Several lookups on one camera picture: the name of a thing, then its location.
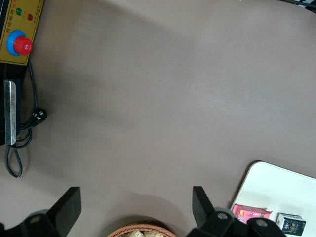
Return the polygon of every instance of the white tray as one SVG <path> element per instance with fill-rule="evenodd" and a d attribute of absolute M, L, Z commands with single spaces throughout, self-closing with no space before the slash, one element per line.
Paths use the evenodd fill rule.
<path fill-rule="evenodd" d="M 260 161 L 249 169 L 234 204 L 267 208 L 272 221 L 279 212 L 300 215 L 306 221 L 302 236 L 315 237 L 315 202 L 316 179 Z"/>

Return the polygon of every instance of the blue button base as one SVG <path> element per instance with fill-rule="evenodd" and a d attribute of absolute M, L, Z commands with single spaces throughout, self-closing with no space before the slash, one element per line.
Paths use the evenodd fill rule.
<path fill-rule="evenodd" d="M 19 36 L 26 36 L 26 34 L 23 31 L 12 31 L 12 33 L 8 36 L 8 39 L 6 41 L 6 49 L 12 56 L 20 56 L 19 53 L 14 51 L 14 42 L 16 38 Z"/>

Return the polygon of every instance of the snack package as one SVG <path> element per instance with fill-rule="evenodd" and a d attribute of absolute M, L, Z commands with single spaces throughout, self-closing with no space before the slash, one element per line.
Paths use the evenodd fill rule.
<path fill-rule="evenodd" d="M 144 236 L 145 237 L 163 237 L 163 234 L 157 233 L 157 232 L 145 231 Z"/>
<path fill-rule="evenodd" d="M 144 237 L 144 234 L 140 231 L 129 232 L 126 237 Z"/>
<path fill-rule="evenodd" d="M 301 216 L 279 213 L 276 224 L 287 235 L 301 236 L 306 221 Z"/>
<path fill-rule="evenodd" d="M 247 221 L 251 218 L 269 218 L 271 211 L 266 211 L 261 208 L 256 208 L 252 206 L 243 206 L 235 204 L 233 208 L 233 213 L 238 218 L 239 221 L 247 224 Z"/>

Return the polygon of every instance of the basket rim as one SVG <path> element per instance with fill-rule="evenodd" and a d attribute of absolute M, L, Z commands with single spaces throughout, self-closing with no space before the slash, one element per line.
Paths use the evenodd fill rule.
<path fill-rule="evenodd" d="M 148 223 L 133 223 L 133 224 L 121 227 L 117 229 L 116 231 L 113 231 L 107 237 L 119 237 L 131 231 L 153 231 L 153 232 L 163 234 L 164 237 L 177 237 L 174 233 L 172 233 L 171 231 L 163 227 L 153 225 L 153 224 L 148 224 Z"/>

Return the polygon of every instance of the emergency stop button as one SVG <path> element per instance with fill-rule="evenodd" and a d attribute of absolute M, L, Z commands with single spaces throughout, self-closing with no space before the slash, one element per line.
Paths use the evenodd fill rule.
<path fill-rule="evenodd" d="M 33 44 L 23 31 L 18 30 L 8 36 L 6 48 L 12 56 L 26 56 L 31 53 Z"/>
<path fill-rule="evenodd" d="M 33 44 L 29 38 L 18 36 L 14 41 L 13 48 L 16 53 L 26 56 L 31 53 Z"/>

